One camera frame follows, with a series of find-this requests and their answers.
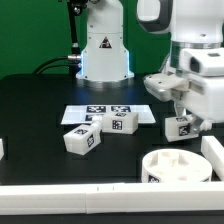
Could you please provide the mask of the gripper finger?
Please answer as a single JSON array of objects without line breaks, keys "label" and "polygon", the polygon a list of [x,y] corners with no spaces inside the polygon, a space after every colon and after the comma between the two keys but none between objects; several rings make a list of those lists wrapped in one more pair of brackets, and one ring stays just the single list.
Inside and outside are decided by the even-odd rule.
[{"label": "gripper finger", "polygon": [[195,117],[193,119],[191,129],[195,134],[199,134],[201,131],[211,130],[212,122],[209,120],[202,120],[201,118]]},{"label": "gripper finger", "polygon": [[185,116],[186,109],[178,102],[174,103],[174,109],[177,116]]}]

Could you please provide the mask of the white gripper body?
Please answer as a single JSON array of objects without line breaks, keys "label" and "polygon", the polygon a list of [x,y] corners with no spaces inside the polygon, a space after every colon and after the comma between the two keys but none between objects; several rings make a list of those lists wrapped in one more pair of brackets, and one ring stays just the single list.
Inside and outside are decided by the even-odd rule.
[{"label": "white gripper body", "polygon": [[157,73],[144,78],[147,91],[173,100],[202,120],[224,122],[224,48],[180,51],[182,75]]}]

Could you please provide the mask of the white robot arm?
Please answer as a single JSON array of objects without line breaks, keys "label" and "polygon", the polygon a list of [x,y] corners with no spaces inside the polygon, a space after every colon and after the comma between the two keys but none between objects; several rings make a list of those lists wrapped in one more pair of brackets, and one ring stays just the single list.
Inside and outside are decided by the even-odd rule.
[{"label": "white robot arm", "polygon": [[[191,132],[223,123],[224,0],[137,0],[136,17],[145,31],[171,35],[161,69],[144,77],[147,91],[173,101],[178,116],[190,112]],[[87,0],[87,44],[77,78],[98,88],[133,78],[119,0]]]}]

